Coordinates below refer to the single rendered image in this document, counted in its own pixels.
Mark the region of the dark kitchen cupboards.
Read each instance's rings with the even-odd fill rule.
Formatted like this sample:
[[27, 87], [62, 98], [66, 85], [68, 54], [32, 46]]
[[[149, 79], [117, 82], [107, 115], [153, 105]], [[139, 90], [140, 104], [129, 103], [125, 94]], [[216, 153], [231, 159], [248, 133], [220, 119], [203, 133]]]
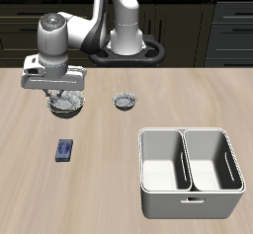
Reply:
[[[158, 66], [253, 67], [253, 0], [137, 1], [143, 35], [165, 49]], [[58, 11], [91, 19], [93, 0], [0, 0], [0, 67], [22, 67], [38, 50], [40, 17]], [[76, 48], [69, 48], [68, 61], [97, 67]]]

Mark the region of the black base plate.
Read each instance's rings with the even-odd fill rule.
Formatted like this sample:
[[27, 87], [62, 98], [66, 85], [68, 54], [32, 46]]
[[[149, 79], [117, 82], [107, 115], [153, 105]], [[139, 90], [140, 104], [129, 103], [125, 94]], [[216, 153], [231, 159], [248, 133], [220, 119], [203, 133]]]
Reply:
[[106, 45], [89, 59], [97, 67], [155, 67], [165, 57], [164, 47], [155, 40], [153, 35], [144, 35], [145, 48], [134, 55], [120, 55], [112, 52]]

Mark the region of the white two-bin basket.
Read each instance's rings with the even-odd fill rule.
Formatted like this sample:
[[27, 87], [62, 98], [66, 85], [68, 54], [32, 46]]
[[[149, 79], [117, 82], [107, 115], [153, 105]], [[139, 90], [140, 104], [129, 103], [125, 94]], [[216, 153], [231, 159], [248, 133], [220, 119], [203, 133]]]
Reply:
[[245, 192], [221, 128], [147, 127], [138, 144], [141, 207], [149, 219], [227, 218]]

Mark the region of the small grey patterned bowl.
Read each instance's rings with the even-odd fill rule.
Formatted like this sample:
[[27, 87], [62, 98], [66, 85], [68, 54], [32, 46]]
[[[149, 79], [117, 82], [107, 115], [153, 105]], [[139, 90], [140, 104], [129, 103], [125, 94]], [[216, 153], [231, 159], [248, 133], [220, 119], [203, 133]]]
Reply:
[[128, 111], [135, 106], [137, 97], [132, 93], [121, 92], [114, 95], [112, 101], [117, 109]]

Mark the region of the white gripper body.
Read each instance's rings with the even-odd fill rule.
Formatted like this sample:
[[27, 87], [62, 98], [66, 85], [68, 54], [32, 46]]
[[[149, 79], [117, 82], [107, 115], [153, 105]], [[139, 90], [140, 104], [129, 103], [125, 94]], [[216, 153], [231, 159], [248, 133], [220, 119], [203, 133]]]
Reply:
[[24, 89], [82, 91], [87, 70], [82, 66], [69, 65], [67, 72], [60, 78], [22, 74], [21, 86]]

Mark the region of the large grey patterned bowl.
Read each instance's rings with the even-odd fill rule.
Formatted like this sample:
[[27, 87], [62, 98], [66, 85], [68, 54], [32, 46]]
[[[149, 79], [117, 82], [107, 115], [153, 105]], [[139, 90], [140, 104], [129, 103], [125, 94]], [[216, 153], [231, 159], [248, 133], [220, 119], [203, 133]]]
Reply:
[[62, 99], [58, 99], [57, 92], [51, 94], [46, 100], [46, 106], [60, 118], [77, 116], [83, 108], [85, 97], [80, 91], [64, 91]]

